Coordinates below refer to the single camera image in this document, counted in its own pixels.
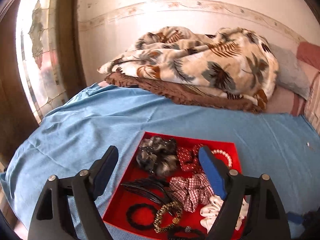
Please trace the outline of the red white plaid scrunchie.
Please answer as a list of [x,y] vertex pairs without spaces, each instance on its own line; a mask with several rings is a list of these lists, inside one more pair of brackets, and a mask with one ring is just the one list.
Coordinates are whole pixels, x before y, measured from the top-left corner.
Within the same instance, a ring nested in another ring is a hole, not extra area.
[[198,205],[210,203],[214,191],[204,173],[192,177],[172,177],[169,183],[172,197],[182,204],[184,211],[195,212]]

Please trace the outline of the red jewelry tray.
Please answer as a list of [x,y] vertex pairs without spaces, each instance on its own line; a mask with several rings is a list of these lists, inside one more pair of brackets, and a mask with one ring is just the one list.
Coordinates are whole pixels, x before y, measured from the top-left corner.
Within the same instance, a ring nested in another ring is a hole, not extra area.
[[[185,147],[185,148],[193,148],[195,145],[202,144],[204,146],[208,146],[210,150],[223,150],[231,156],[232,166],[231,168],[236,169],[239,173],[242,172],[240,161],[238,158],[238,153],[236,149],[236,145],[233,142],[223,142],[223,141],[212,141],[212,140],[204,140],[204,139],[194,139],[194,138],[186,138],[186,137],[178,137],[174,135],[167,134],[159,134],[153,132],[144,132],[142,139],[150,139],[152,136],[157,135],[162,137],[163,139],[174,138],[176,140],[177,148]],[[157,210],[161,208],[162,205],[158,205],[151,200],[137,195],[135,193],[129,192],[124,189],[120,184],[126,183],[129,181],[134,181],[136,179],[148,178],[149,173],[142,170],[137,161],[136,154],[138,153],[138,146],[136,151],[127,166],[119,185],[114,191],[112,198],[106,208],[104,215],[102,216],[103,221],[108,225],[108,229],[117,229],[120,230],[120,233],[124,233],[124,236],[116,236],[114,235],[114,239],[168,239],[167,232],[164,233],[156,233],[154,227],[152,225],[151,229],[148,230],[138,230],[133,228],[129,222],[127,221],[126,213],[128,209],[135,204],[149,204],[154,206]],[[191,177],[193,175],[192,172],[184,172],[181,170],[180,165],[178,164],[177,169],[172,173],[172,175],[165,178],[166,182],[169,182],[172,177]],[[191,212],[183,212],[181,221],[178,225],[186,227],[190,226],[192,229],[195,228],[200,230],[205,235],[207,234],[207,230],[200,225],[200,209],[204,205],[199,204],[196,211],[194,213]],[[154,215],[147,208],[141,208],[135,211],[132,214],[132,220],[136,223],[148,225],[153,222]]]

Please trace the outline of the light blue bed sheet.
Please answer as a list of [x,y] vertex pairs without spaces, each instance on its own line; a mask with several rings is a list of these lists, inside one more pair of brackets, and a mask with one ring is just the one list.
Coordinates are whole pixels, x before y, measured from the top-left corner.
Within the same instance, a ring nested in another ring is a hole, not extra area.
[[286,212],[319,208],[319,135],[303,116],[177,105],[140,88],[94,84],[49,112],[1,174],[15,215],[29,226],[49,176],[72,177],[113,145],[119,160],[95,201],[103,214],[144,132],[233,142],[242,173],[268,174]]

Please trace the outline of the red white dotted scrunchie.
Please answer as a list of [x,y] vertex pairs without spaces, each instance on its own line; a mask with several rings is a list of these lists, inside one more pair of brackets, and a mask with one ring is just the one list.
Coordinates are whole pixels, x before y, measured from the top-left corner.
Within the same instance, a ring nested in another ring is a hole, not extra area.
[[194,174],[204,172],[199,162],[199,149],[202,146],[202,144],[198,144],[190,149],[185,147],[177,149],[177,157],[182,171],[193,172]]

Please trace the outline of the black hair clip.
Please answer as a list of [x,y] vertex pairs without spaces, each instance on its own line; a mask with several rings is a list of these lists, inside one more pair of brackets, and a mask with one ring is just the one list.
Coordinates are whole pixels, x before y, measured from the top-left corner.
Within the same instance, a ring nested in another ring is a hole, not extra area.
[[125,190],[145,197],[158,205],[169,204],[173,198],[167,189],[169,183],[156,177],[136,179],[120,184]]

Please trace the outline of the grey black fluffy scrunchie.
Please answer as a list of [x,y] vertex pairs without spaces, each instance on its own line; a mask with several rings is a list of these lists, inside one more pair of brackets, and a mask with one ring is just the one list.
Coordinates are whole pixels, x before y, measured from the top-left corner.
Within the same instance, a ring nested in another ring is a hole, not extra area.
[[140,168],[151,175],[171,175],[178,165],[176,140],[163,139],[160,136],[143,139],[138,146],[136,161]]

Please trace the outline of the pink striped pillow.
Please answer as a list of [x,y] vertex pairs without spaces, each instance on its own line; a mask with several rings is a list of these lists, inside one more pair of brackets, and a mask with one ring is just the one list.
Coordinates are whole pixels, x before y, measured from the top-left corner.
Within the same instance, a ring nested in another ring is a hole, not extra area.
[[304,108],[304,116],[315,131],[320,132],[320,77],[319,73],[311,85],[310,95]]

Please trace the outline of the floral leaf print blanket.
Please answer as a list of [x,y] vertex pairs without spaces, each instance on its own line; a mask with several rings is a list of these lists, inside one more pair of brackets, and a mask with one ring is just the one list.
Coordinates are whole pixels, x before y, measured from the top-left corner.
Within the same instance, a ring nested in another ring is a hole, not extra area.
[[175,83],[262,111],[274,92],[278,70],[268,41],[248,29],[221,28],[214,35],[204,35],[185,27],[165,27],[144,34],[98,71]]

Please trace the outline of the grey pillow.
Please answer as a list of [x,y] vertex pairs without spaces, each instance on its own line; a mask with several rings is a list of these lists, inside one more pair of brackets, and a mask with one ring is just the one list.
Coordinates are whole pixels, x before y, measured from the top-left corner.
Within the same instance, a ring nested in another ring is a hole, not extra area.
[[277,85],[291,90],[306,100],[310,94],[310,81],[298,64],[294,53],[272,43],[270,50],[279,64]]

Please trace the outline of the window with frame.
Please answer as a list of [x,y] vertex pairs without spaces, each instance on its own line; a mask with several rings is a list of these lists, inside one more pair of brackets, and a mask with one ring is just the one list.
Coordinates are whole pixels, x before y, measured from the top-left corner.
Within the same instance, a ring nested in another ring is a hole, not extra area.
[[18,70],[38,124],[86,85],[79,48],[77,1],[20,0],[18,6]]

